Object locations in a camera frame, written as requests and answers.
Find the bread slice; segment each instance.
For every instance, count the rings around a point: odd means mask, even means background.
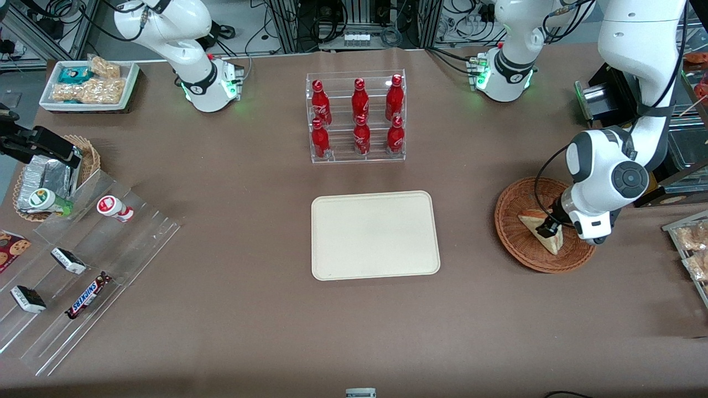
[[[519,220],[524,223],[524,225],[531,231],[533,236],[538,239],[546,250],[550,251],[554,256],[558,255],[558,252],[563,246],[563,226],[558,227],[558,233],[554,237],[544,238],[538,235],[536,232],[536,227],[543,224],[546,220],[546,213],[543,210],[524,210],[518,214]]]

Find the small white bottle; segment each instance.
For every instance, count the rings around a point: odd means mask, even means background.
[[[96,204],[96,210],[102,215],[113,217],[120,222],[128,222],[135,215],[132,207],[126,206],[113,195],[102,197]]]

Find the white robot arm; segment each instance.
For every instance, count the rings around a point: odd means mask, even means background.
[[[649,186],[649,173],[666,156],[666,125],[680,57],[676,31],[686,0],[612,0],[600,29],[600,55],[613,68],[633,74],[641,93],[640,114],[628,129],[612,126],[576,135],[566,150],[574,184],[539,227],[555,235],[571,223],[580,238],[602,243],[622,207]]]
[[[120,34],[167,59],[195,108],[215,112],[239,95],[234,65],[209,59],[196,42],[212,26],[200,0],[131,0],[118,9],[123,12],[116,11],[114,21]]]
[[[506,30],[504,46],[477,55],[476,89],[500,102],[514,101],[528,87],[532,68],[543,48],[546,28],[565,26],[587,18],[594,1],[496,0],[495,17]]]

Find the snickers bar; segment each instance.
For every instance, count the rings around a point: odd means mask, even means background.
[[[81,294],[81,297],[69,308],[65,313],[69,316],[69,319],[76,319],[79,314],[83,312],[86,307],[91,304],[93,299],[98,296],[98,294],[103,290],[103,286],[110,282],[113,278],[108,276],[107,273],[101,271],[101,274],[96,277],[93,282],[88,286],[88,288]]]

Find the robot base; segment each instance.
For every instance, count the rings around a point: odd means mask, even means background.
[[[529,72],[525,81],[509,83],[494,65],[494,57],[498,51],[498,48],[492,48],[488,52],[480,52],[476,64],[467,63],[469,72],[479,73],[478,76],[469,77],[469,85],[473,91],[481,91],[495,101],[511,102],[519,98],[530,85],[533,71]]]
[[[202,112],[216,112],[233,100],[241,99],[243,88],[243,69],[236,69],[233,64],[220,59],[212,60],[217,68],[217,78],[204,92],[196,95],[190,93],[184,85],[185,95],[195,108]]]

